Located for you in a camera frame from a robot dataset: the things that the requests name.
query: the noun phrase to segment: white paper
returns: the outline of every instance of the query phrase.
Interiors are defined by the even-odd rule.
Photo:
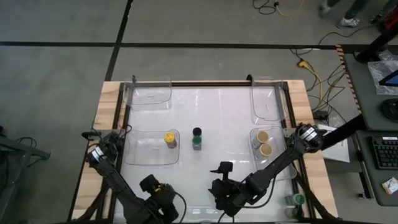
[[[327,130],[328,132],[326,134],[336,129],[322,124],[318,124],[318,128]],[[328,149],[323,150],[322,154],[323,158],[325,159],[333,159],[341,162],[349,162],[347,139],[335,144],[332,147],[329,147]]]

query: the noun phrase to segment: sneaker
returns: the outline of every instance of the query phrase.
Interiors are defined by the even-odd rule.
[[[359,25],[359,19],[354,18],[354,19],[344,19],[342,18],[339,23],[336,24],[337,28],[342,29],[342,28],[353,28],[357,27]]]
[[[327,6],[326,4],[322,4],[319,6],[319,17],[325,18],[331,10],[331,7]]]

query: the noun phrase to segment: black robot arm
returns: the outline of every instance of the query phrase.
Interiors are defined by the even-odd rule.
[[[224,174],[223,179],[212,182],[209,191],[216,201],[216,208],[233,217],[246,203],[254,205],[266,193],[272,179],[284,170],[294,160],[307,152],[316,152],[323,144],[325,131],[310,124],[299,124],[296,131],[287,140],[287,150],[272,161],[265,169],[249,174],[244,180],[237,182],[228,179],[228,172],[232,171],[231,162],[221,162],[216,172]]]
[[[114,162],[121,149],[123,137],[111,132],[88,153],[87,162],[104,178],[122,204],[127,224],[172,223],[178,217],[173,204],[175,191],[172,186],[160,184],[153,175],[149,175],[140,182],[140,186],[144,192],[150,193],[150,197],[147,200],[137,197],[115,169]]]

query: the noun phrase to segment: yellow cable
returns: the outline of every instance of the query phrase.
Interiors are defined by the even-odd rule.
[[[320,85],[320,87],[319,87],[319,103],[318,103],[318,106],[317,107],[319,107],[319,105],[321,104],[321,102],[322,102],[322,99],[323,99],[323,96],[322,96],[322,81],[321,81],[321,78],[319,77],[319,75],[318,74],[316,74],[311,68],[309,68],[309,67],[305,67],[308,71],[310,71],[312,74],[314,74],[315,75],[315,77],[317,78],[317,80],[318,80],[318,82],[319,82],[319,85]]]
[[[302,1],[301,1],[299,10],[301,10],[301,8],[303,7],[304,2],[305,2],[305,0],[302,0]],[[280,11],[280,9],[279,9],[278,6],[276,6],[276,9],[278,10],[278,12],[279,12],[279,14],[280,14],[281,16],[285,16],[285,17],[290,17],[290,18],[291,18],[291,16],[290,16],[289,14],[283,14],[283,13]]]
[[[301,1],[299,9],[301,9],[301,8],[303,7],[304,2],[305,2],[305,0],[302,0],[302,1]]]
[[[279,12],[279,14],[280,14],[281,16],[290,17],[288,14],[283,14],[283,13],[279,10],[279,7],[278,7],[278,6],[276,6],[276,9],[278,10],[278,12]]]
[[[331,91],[333,89],[333,87],[338,83],[338,81],[339,81],[339,78],[337,78],[335,81],[333,81],[333,83],[331,83],[328,90],[326,91],[326,93],[323,96],[326,96],[328,94],[328,92]],[[325,106],[326,104],[327,104],[327,102],[324,101],[324,104],[322,104],[322,105],[318,104],[318,106],[315,107],[313,110],[318,109],[319,107]]]

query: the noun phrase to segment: transparent tray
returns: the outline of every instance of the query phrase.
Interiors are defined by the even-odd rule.
[[[251,118],[254,124],[275,124],[287,117],[284,83],[256,77],[251,87]]]
[[[133,110],[165,110],[172,106],[172,84],[169,76],[124,82],[123,102]]]
[[[169,148],[165,142],[166,133],[173,133],[177,146]],[[170,165],[180,157],[180,133],[169,131],[132,130],[126,138],[125,163],[129,165]]]
[[[259,148],[255,147],[253,144],[253,139],[256,138],[257,133],[264,131],[268,134],[268,140],[265,144],[270,145],[272,148],[272,154],[270,156],[264,157],[259,153]],[[272,161],[274,161],[279,155],[281,155],[286,150],[286,143],[284,139],[284,132],[280,126],[267,126],[261,128],[254,128],[250,131],[249,138],[249,151],[253,158],[253,164],[255,165],[255,170],[261,170],[266,168]],[[292,165],[286,167],[282,172],[280,172],[276,180],[293,179],[297,175],[297,171]]]

